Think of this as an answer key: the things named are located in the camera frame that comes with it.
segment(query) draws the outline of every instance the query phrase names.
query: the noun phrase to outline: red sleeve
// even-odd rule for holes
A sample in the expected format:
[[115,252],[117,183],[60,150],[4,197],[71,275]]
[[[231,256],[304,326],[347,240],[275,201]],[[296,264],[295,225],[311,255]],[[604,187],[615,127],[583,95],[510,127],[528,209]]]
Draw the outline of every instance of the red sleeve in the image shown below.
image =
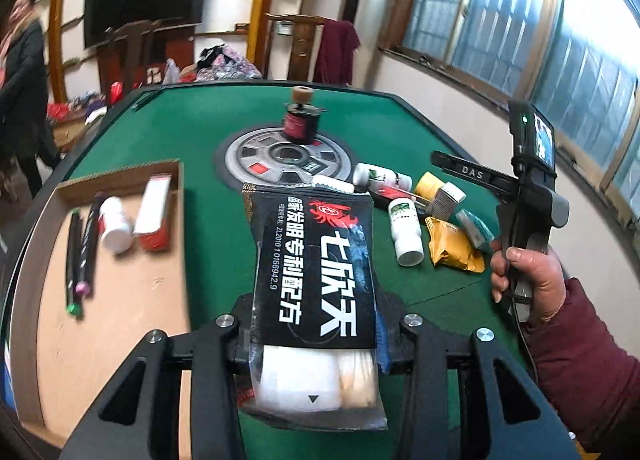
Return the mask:
[[585,446],[601,439],[640,401],[638,360],[618,348],[577,279],[551,321],[526,325],[540,388]]

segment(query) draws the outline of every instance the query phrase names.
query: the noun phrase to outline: black coat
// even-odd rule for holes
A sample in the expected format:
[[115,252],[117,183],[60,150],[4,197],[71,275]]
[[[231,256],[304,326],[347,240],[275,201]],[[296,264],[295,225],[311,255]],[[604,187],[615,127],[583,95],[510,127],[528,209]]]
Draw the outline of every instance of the black coat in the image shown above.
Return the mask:
[[35,156],[49,101],[40,21],[32,21],[12,42],[5,70],[0,88],[0,147],[8,155]]

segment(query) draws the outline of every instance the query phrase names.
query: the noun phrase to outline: green cap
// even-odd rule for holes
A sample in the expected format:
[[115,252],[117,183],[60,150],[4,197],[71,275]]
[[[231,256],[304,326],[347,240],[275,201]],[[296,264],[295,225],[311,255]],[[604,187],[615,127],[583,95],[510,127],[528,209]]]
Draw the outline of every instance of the green cap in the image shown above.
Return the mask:
[[82,307],[78,303],[71,303],[69,306],[66,307],[66,311],[76,317],[79,317],[82,315]]

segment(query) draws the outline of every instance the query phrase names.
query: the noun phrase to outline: black pen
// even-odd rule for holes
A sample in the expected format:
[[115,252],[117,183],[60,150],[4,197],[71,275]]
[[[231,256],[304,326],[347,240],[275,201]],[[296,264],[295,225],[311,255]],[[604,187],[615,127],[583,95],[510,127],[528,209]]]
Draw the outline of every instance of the black pen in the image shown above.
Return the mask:
[[71,213],[69,238],[66,242],[65,303],[66,311],[75,317],[82,316],[82,305],[76,294],[81,236],[82,220],[80,219],[80,209],[74,209]]
[[163,91],[164,91],[164,88],[158,88],[157,90],[150,91],[145,96],[143,96],[139,101],[137,101],[133,106],[131,106],[131,109],[133,109],[134,111],[139,110],[141,107],[146,106],[146,104],[154,100],[156,96],[158,96]]
[[107,199],[104,193],[97,193],[91,204],[89,217],[86,219],[82,248],[80,249],[80,266],[78,268],[78,283],[76,294],[86,297],[91,294],[94,286],[95,254],[98,250],[98,218],[100,207]]

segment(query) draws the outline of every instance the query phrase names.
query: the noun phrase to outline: red label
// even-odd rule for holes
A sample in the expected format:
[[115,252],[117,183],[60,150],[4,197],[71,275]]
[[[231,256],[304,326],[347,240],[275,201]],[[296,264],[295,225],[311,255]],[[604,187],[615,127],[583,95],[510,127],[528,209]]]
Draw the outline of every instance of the red label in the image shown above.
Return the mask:
[[348,229],[358,224],[358,218],[347,214],[351,211],[346,205],[328,204],[320,200],[313,200],[309,205],[315,207],[310,212],[318,223],[327,223],[332,227]]
[[306,122],[288,112],[284,116],[284,132],[293,138],[304,139],[306,136]]
[[260,162],[256,162],[255,164],[250,165],[249,169],[251,169],[254,173],[258,173],[258,175],[265,174],[269,170],[268,167],[263,166]]

